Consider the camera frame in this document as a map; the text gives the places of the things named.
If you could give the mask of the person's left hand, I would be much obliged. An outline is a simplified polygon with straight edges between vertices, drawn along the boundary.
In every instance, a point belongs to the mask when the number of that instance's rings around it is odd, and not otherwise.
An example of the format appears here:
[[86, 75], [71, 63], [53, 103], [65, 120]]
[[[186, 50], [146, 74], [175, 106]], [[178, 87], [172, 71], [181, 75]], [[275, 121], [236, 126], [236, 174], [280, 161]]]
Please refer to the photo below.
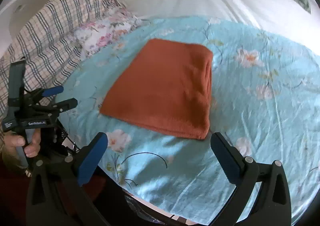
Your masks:
[[[32, 141], [24, 148], [24, 153], [28, 158], [33, 158], [38, 155], [40, 151], [41, 131], [39, 128], [35, 129], [32, 136]], [[18, 167], [19, 169], [26, 169], [21, 158], [18, 155], [17, 148], [24, 147], [25, 139], [13, 133], [12, 131], [4, 134], [4, 146], [2, 151], [3, 162], [7, 166]]]

